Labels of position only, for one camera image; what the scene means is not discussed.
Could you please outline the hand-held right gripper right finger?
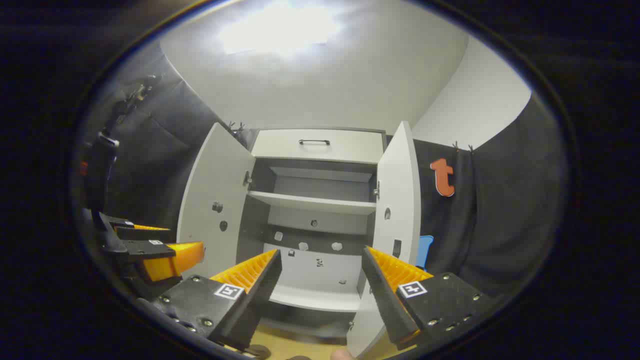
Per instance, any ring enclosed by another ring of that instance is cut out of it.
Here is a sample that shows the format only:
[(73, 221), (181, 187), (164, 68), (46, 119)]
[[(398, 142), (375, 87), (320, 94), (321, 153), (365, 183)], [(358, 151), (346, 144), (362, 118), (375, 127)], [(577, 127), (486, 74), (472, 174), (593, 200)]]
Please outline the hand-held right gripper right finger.
[(461, 337), (489, 313), (492, 299), (451, 272), (432, 275), (366, 246), (361, 268), (392, 344), (435, 347)]

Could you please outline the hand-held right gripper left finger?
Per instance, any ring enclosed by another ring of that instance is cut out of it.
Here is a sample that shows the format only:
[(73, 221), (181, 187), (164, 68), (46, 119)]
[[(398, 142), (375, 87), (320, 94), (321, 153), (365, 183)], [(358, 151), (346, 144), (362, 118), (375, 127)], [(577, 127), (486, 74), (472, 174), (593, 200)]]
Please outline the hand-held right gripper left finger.
[(156, 296), (150, 307), (191, 334), (243, 350), (281, 273), (281, 251), (272, 249), (211, 277), (188, 276)]

